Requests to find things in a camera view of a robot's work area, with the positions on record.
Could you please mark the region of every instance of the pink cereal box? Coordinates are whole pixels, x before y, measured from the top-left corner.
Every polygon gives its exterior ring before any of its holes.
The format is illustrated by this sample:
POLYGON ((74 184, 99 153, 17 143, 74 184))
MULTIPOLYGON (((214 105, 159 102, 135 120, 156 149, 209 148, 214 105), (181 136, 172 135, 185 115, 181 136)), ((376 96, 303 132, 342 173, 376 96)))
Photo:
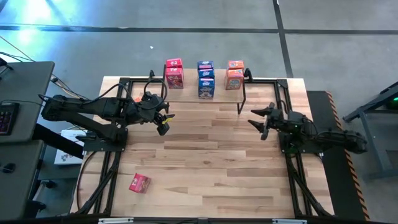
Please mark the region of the pink cereal box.
POLYGON ((182 68, 166 68, 165 76, 170 89, 184 88, 182 68))

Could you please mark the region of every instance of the orange cereal box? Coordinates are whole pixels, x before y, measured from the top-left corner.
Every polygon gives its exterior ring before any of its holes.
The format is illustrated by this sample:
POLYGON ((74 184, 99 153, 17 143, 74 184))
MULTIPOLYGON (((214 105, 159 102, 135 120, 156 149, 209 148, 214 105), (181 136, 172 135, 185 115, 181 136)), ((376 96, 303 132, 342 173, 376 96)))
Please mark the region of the orange cereal box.
POLYGON ((227 70, 225 74, 225 89, 238 90, 243 82, 243 69, 227 70))

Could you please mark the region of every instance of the wooden table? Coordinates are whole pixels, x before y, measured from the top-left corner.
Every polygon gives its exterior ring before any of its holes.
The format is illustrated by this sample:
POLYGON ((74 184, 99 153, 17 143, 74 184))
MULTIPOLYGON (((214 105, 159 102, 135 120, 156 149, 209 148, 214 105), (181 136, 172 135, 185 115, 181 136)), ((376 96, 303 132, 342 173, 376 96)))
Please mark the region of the wooden table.
MULTIPOLYGON (((101 93, 120 77, 104 77, 101 93)), ((312 118, 304 80, 287 79, 295 111, 312 118)), ((142 95, 143 83, 133 86, 142 95)), ((148 87, 160 95, 160 84, 148 87)), ((246 84, 246 105, 240 115, 236 105, 170 103, 175 114, 165 136, 153 124, 129 126, 126 151, 113 199, 112 216, 292 218, 292 199, 284 156, 277 133, 266 141, 247 122, 261 120, 251 109, 275 102, 272 85, 246 84), (146 194, 129 190, 135 173, 152 178, 146 194)), ((107 96, 116 96, 116 89, 107 96)), ((94 120, 105 123, 99 117, 94 120)), ((104 153, 87 165, 80 185, 84 203, 98 185, 104 153)), ((333 213, 325 171, 318 157, 303 154, 308 188, 324 208, 333 213)), ((300 208, 304 210, 298 190, 300 208)), ((103 206, 107 193, 103 197, 103 206)), ((74 202, 71 212, 76 210, 74 202)))

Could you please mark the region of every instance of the cereal box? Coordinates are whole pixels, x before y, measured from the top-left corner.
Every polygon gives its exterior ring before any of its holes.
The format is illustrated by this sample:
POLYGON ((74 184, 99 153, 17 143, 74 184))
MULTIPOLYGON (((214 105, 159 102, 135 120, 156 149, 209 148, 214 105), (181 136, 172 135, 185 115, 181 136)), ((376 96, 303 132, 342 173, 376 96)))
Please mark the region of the cereal box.
POLYGON ((228 61, 228 70, 234 69, 244 69, 244 64, 242 60, 229 60, 228 61))
POLYGON ((199 99, 213 99, 215 86, 215 80, 213 78, 200 78, 199 99))
POLYGON ((135 174, 129 189, 132 190, 133 192, 144 194, 147 192, 149 184, 150 184, 150 178, 144 175, 135 174))
POLYGON ((184 88, 182 68, 166 68, 165 76, 170 89, 184 88))
POLYGON ((167 59, 166 68, 182 68, 182 59, 180 58, 167 59))
POLYGON ((227 70, 225 74, 225 89, 238 90, 243 82, 243 70, 227 70))
POLYGON ((198 75, 199 78, 214 78, 214 69, 199 69, 198 75))
POLYGON ((199 61, 198 69, 214 68, 213 61, 199 61))

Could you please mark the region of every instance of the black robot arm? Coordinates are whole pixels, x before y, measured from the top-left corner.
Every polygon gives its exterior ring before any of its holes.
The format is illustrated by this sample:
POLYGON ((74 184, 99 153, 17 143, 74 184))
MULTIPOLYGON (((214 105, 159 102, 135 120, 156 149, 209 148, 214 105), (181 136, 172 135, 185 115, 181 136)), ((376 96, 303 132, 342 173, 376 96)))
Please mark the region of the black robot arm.
POLYGON ((251 111, 259 116, 267 116, 264 123, 248 121, 261 133, 261 140, 267 139, 270 128, 280 132, 283 145, 290 148, 290 150, 284 150, 286 153, 293 153, 295 150, 303 152, 300 148, 304 145, 309 146, 311 143, 317 147, 309 147, 313 150, 304 152, 322 153, 333 146, 341 146, 356 154, 367 151, 366 140, 359 133, 331 129, 318 133, 314 123, 302 113, 289 111, 287 119, 284 119, 283 111, 275 109, 274 106, 274 103, 270 103, 267 108, 251 111))
POLYGON ((97 100, 67 98, 55 95, 45 100, 42 111, 44 119, 49 121, 68 121, 94 132, 100 139, 118 142, 124 139, 124 130, 130 124, 154 123, 160 135, 169 130, 167 119, 172 114, 162 115, 160 110, 169 106, 156 94, 147 92, 138 103, 131 99, 104 97, 97 100), (101 124, 82 114, 95 114, 112 122, 101 124))

